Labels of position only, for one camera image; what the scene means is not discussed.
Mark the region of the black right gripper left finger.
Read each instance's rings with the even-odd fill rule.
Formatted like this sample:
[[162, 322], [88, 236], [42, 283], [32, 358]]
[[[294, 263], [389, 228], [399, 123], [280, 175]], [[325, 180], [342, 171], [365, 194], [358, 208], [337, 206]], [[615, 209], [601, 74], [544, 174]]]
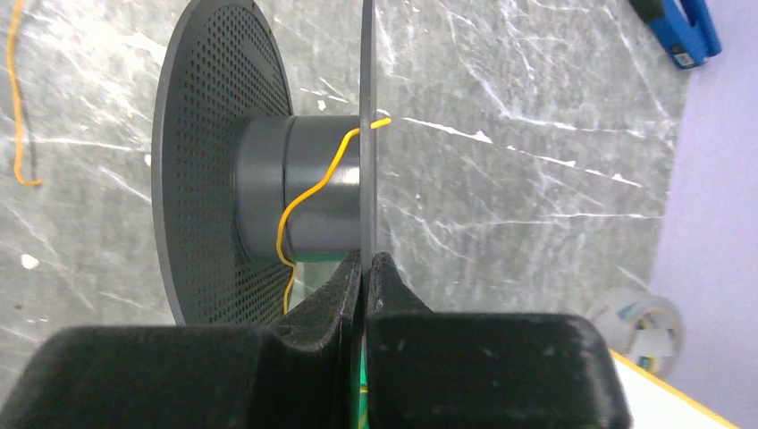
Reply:
[[4, 428], [351, 428], [358, 290], [351, 253], [267, 325], [82, 326], [32, 356]]

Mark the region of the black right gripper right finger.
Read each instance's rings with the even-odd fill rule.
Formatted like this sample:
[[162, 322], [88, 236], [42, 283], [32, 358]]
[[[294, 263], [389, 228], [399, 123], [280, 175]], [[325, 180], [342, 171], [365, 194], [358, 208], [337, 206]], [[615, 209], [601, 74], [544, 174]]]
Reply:
[[601, 334], [584, 317], [431, 310], [375, 255], [366, 303], [373, 428], [629, 428]]

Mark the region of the dark grey perforated spool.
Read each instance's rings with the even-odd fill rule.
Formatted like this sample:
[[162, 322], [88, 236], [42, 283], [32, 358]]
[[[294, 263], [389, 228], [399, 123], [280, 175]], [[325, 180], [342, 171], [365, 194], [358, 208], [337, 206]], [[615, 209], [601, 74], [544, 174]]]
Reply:
[[268, 324], [296, 263], [375, 252], [375, 3], [362, 4], [358, 112], [294, 113], [252, 1], [192, 1], [158, 82], [152, 203], [178, 324]]

